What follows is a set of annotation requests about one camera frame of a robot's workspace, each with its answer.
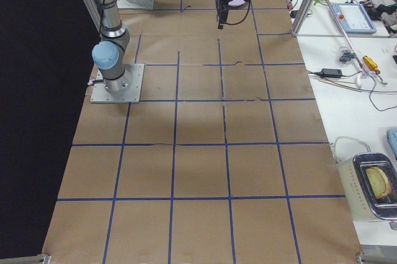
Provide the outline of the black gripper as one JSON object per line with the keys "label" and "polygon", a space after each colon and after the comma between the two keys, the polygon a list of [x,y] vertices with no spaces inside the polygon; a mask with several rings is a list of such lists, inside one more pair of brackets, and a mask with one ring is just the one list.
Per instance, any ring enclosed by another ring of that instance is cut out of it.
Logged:
{"label": "black gripper", "polygon": [[221,22],[227,22],[228,19],[228,13],[229,13],[229,2],[232,0],[216,0],[216,9],[217,9],[217,14],[218,14],[218,29],[222,30],[224,27],[224,24]]}

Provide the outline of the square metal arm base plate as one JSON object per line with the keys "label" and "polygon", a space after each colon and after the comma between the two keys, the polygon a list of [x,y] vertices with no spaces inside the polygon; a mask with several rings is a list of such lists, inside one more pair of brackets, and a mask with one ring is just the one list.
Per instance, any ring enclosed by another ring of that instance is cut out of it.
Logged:
{"label": "square metal arm base plate", "polygon": [[96,82],[93,84],[91,103],[139,103],[144,77],[144,64],[123,64],[125,72],[117,80],[110,81],[97,72]]}

